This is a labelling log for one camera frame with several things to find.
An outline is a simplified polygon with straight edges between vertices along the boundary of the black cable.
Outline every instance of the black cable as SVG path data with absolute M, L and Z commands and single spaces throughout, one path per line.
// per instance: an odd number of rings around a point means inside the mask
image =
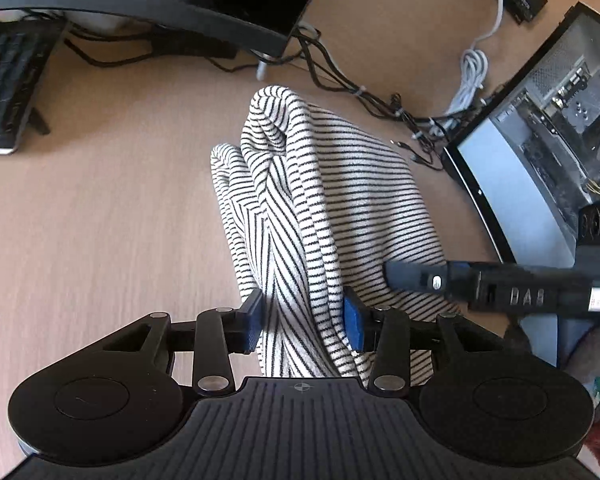
M 262 57 L 255 50 L 251 50 L 251 54 L 253 56 L 257 57 L 258 60 L 263 63 L 266 63 L 271 66 L 281 66 L 281 65 L 285 65 L 287 63 L 291 63 L 292 61 L 294 61 L 296 59 L 300 59 L 302 57 L 302 49 L 298 50 L 298 52 L 296 52 L 295 54 L 292 54 L 291 56 L 284 56 L 284 57 L 280 57 L 278 59 L 268 59 L 266 57 Z
M 436 127 L 442 132 L 442 134 L 445 136 L 446 141 L 451 142 L 451 138 L 449 137 L 449 132 L 446 130 L 446 128 L 442 124 L 440 124 L 438 122 L 438 119 L 435 117 L 432 117 L 431 121 L 433 121 L 433 123 L 436 125 Z
M 468 108 L 465 108 L 464 110 L 460 110 L 459 112 L 455 112 L 453 114 L 440 115 L 440 116 L 436 116 L 436 117 L 414 117 L 414 120 L 417 123 L 428 123 L 430 120 L 446 121 L 447 119 L 460 119 L 466 113 L 473 112 L 474 110 L 476 110 L 475 106 L 469 106 Z
M 46 20 L 48 22 L 53 22 L 55 20 L 61 20 L 62 18 L 60 16 L 56 16 L 55 14 L 47 14 L 46 12 L 39 12 L 37 10 L 33 10 L 33 9 L 22 9 L 24 12 L 26 12 L 29 16 L 32 16 L 34 18 L 39 18 L 40 20 Z
M 82 40 L 106 41 L 106 42 L 150 40 L 153 35 L 153 33 L 151 31 L 147 31 L 147 32 L 139 32 L 137 34 L 122 34 L 120 36 L 116 36 L 116 35 L 110 36 L 110 35 L 106 35 L 106 34 L 100 34 L 99 32 L 93 32 L 92 30 L 89 30 L 88 28 L 78 25 L 77 23 L 72 23 L 71 33 L 74 36 L 81 38 Z
M 398 146 L 399 148 L 402 148 L 402 149 L 407 150 L 408 152 L 410 152 L 411 153 L 410 159 L 413 162 L 415 162 L 416 164 L 419 164 L 421 166 L 425 166 L 426 168 L 429 168 L 430 170 L 433 170 L 433 171 L 444 171 L 445 168 L 442 168 L 442 167 L 437 168 L 433 164 L 433 157 L 432 156 L 429 156 L 429 160 L 423 158 L 423 156 L 421 156 L 419 153 L 417 153 L 406 142 L 401 142 L 400 140 L 392 140 L 391 143 L 394 144 L 395 146 Z
M 327 86 L 322 81 L 320 81 L 320 78 L 318 78 L 318 74 L 315 71 L 314 59 L 311 57 L 311 53 L 309 52 L 308 44 L 304 41 L 304 38 L 296 38 L 296 40 L 298 40 L 298 43 L 300 43 L 300 48 L 302 49 L 303 59 L 306 61 L 307 68 L 309 69 L 309 76 L 311 76 L 311 80 L 314 82 L 314 84 L 319 89 L 326 90 L 327 92 L 349 92 L 350 91 L 350 89 L 347 88 L 346 86 L 344 86 L 343 83 L 340 83 L 339 87 L 333 87 L 333 86 Z
M 310 72 L 312 71 L 312 67 L 311 67 L 312 57 L 311 57 L 311 53 L 308 50 L 307 44 L 314 46 L 315 48 L 317 48 L 320 51 L 320 54 L 322 55 L 324 60 L 327 62 L 327 65 L 330 69 L 331 75 L 336 76 L 335 79 L 341 85 L 342 88 L 344 88 L 346 91 L 356 95 L 358 98 L 364 99 L 369 105 L 371 105 L 373 108 L 375 108 L 376 112 L 372 113 L 372 115 L 374 115 L 376 117 L 378 115 L 381 115 L 387 119 L 390 119 L 391 116 L 394 116 L 395 118 L 393 120 L 402 120 L 403 122 L 405 122 L 407 124 L 407 126 L 414 133 L 417 133 L 420 130 L 418 125 L 413 120 L 413 117 L 411 116 L 411 114 L 409 114 L 406 110 L 404 110 L 403 108 L 398 108 L 398 109 L 392 108 L 389 104 L 385 103 L 382 99 L 376 97 L 371 92 L 366 91 L 366 89 L 364 89 L 363 87 L 357 86 L 353 81 L 349 80 L 335 65 L 335 63 L 331 59 L 331 56 L 328 53 L 327 49 L 324 47 L 324 45 L 320 41 L 302 34 L 302 32 L 300 32 L 299 30 L 296 30 L 296 32 L 294 33 L 294 37 L 296 38 L 296 40 L 298 40 L 301 43 L 301 46 L 303 47 L 303 54 L 307 60 L 308 66 L 310 68 Z M 319 88 L 322 88 L 322 89 L 325 89 L 325 90 L 328 90 L 331 92 L 343 91 L 341 88 L 328 87 L 328 86 L 319 84 L 316 82 L 315 79 L 314 79 L 314 83 Z
M 240 70 L 244 70 L 245 68 L 257 68 L 258 67 L 257 63 L 250 63 L 250 64 L 245 64 L 245 65 L 227 67 L 227 66 L 222 66 L 215 59 L 212 59 L 210 57 L 205 57 L 205 59 L 209 63 L 211 63 L 213 66 L 215 66 L 216 68 L 219 68 L 220 70 L 222 70 L 223 72 L 227 72 L 228 74 L 232 74 L 234 72 L 239 72 Z
M 144 32 L 142 34 L 129 34 L 128 36 L 90 36 L 88 34 L 83 34 L 82 32 L 78 32 L 77 30 L 70 30 L 71 35 L 76 38 L 80 38 L 81 40 L 86 41 L 103 41 L 106 43 L 113 43 L 117 41 L 137 41 L 137 40 L 150 40 L 151 34 L 148 32 Z
M 130 57 L 129 59 L 121 59 L 120 61 L 99 61 L 97 59 L 93 59 L 93 57 L 89 56 L 89 54 L 85 53 L 78 46 L 73 44 L 71 40 L 65 39 L 64 44 L 68 46 L 71 50 L 73 50 L 87 63 L 89 63 L 92 66 L 97 66 L 99 68 L 115 68 L 117 66 L 124 66 L 132 63 L 137 63 L 139 61 L 144 61 L 145 59 L 151 59 L 152 57 L 158 57 L 153 52 L 150 52 L 148 54 L 142 54 L 142 56 Z

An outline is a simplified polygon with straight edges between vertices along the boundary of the metal screw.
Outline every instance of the metal screw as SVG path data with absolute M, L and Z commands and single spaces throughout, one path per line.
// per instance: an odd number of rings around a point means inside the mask
M 206 392 L 219 392 L 229 385 L 229 380 L 220 375 L 208 375 L 198 381 L 198 387 Z
M 403 389 L 405 384 L 404 379 L 397 375 L 381 375 L 374 381 L 376 388 L 386 392 L 397 392 Z

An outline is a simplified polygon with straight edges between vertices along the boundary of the black and white stripes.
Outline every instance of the black and white stripes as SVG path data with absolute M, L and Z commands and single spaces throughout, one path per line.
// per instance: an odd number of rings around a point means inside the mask
M 413 319 L 453 309 L 386 286 L 385 260 L 438 264 L 442 248 L 405 161 L 346 120 L 262 89 L 240 148 L 216 146 L 211 172 L 240 294 L 259 286 L 267 298 L 265 375 L 368 378 L 373 356 L 352 352 L 344 334 L 343 285 Z M 426 379 L 428 352 L 412 352 L 411 368 L 414 383 Z

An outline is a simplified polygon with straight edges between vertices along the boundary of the open computer case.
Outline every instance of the open computer case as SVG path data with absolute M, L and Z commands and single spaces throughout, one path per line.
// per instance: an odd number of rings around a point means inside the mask
M 445 159 L 502 261 L 570 267 L 578 210 L 600 199 L 600 14 L 572 7 Z

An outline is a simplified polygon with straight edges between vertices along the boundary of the computer case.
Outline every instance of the computer case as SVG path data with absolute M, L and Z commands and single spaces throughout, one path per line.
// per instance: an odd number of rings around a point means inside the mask
M 578 211 L 600 199 L 600 14 L 582 3 L 571 7 L 529 62 L 445 149 L 448 170 L 471 194 L 500 259 L 516 262 L 498 221 L 502 208 L 492 207 L 496 199 L 483 191 L 462 149 L 485 121 L 516 153 L 574 251 Z M 507 174 L 493 174 L 506 183 Z

